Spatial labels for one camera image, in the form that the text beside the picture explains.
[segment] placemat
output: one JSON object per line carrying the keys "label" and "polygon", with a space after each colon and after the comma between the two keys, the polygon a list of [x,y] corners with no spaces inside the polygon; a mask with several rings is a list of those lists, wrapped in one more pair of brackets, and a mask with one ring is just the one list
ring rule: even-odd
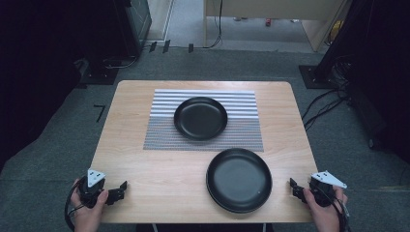
{"label": "placemat", "polygon": [[[226,109],[228,123],[218,137],[193,141],[175,129],[176,108],[194,97],[212,98]],[[264,151],[254,91],[155,90],[144,150],[223,151],[229,148]]]}

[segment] finger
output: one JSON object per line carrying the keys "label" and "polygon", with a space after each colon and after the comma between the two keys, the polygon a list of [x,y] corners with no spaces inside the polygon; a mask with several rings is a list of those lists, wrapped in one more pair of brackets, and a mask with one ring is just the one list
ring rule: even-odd
{"label": "finger", "polygon": [[343,204],[347,204],[348,199],[349,199],[349,197],[347,197],[347,195],[343,194]]}
{"label": "finger", "polygon": [[108,190],[102,191],[102,193],[100,193],[99,197],[97,198],[97,203],[94,206],[93,210],[95,210],[96,212],[102,212],[103,205],[105,204],[107,198],[108,198]]}
{"label": "finger", "polygon": [[317,210],[320,208],[320,206],[316,203],[316,200],[314,199],[313,194],[311,193],[310,190],[307,188],[304,188],[304,196],[305,200],[307,201],[308,206],[312,210],[312,212],[317,212]]}
{"label": "finger", "polygon": [[341,187],[336,187],[336,186],[333,186],[333,189],[335,191],[336,199],[342,200],[343,199],[343,189],[341,189]]}
{"label": "finger", "polygon": [[73,186],[75,186],[75,184],[76,184],[77,182],[79,182],[79,179],[78,179],[78,178],[75,179]]}
{"label": "finger", "polygon": [[[73,186],[75,186],[75,184],[77,184],[77,182],[79,181],[79,179],[76,179]],[[76,207],[79,206],[81,204],[81,201],[79,199],[79,195],[78,195],[78,187],[75,187],[73,194],[71,196],[71,200],[72,200],[72,204]]]}

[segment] plate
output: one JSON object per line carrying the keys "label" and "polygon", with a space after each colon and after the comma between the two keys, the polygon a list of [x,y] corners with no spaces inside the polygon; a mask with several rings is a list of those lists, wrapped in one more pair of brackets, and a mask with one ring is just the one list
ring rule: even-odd
{"label": "plate", "polygon": [[175,128],[192,140],[208,140],[218,136],[227,121],[225,108],[218,101],[206,97],[188,99],[174,113]]}
{"label": "plate", "polygon": [[261,207],[272,190],[272,176],[265,161],[252,151],[232,148],[209,164],[206,184],[223,209],[244,214]]}

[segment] table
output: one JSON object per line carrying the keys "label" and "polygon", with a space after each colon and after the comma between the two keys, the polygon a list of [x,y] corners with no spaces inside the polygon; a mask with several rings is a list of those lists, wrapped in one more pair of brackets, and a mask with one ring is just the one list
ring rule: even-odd
{"label": "table", "polygon": [[[238,215],[214,202],[206,188],[206,170],[216,152],[143,150],[156,89],[254,91],[272,193],[252,213]],[[147,81],[118,84],[102,130],[92,169],[106,174],[105,188],[128,181],[124,200],[104,208],[109,223],[306,222],[311,216],[291,195],[292,177],[308,186],[317,172],[291,86],[269,81]]]}
{"label": "table", "polygon": [[[204,46],[207,16],[220,15],[221,0],[204,0]],[[335,22],[347,14],[351,0],[223,0],[221,16],[302,19],[314,51],[324,43]]]}

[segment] hand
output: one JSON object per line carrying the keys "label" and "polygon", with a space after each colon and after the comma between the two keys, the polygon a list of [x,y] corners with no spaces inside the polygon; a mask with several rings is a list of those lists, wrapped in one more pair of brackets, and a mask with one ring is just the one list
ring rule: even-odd
{"label": "hand", "polygon": [[[334,187],[335,196],[343,204],[347,203],[347,196],[343,194],[343,190],[339,187]],[[314,200],[314,196],[310,190],[304,188],[305,199],[310,208],[310,213],[313,217],[313,221],[316,225],[317,231],[319,232],[338,232],[339,231],[339,221],[337,211],[333,205],[328,207],[319,206]],[[342,212],[341,207],[337,200],[335,200],[335,205],[338,210]]]}
{"label": "hand", "polygon": [[[75,188],[72,195],[72,204],[77,207],[81,205],[80,197],[77,193],[78,188]],[[75,232],[96,232],[100,226],[103,215],[103,205],[108,198],[108,191],[104,190],[100,193],[96,205],[89,209],[82,207],[75,211]]]}

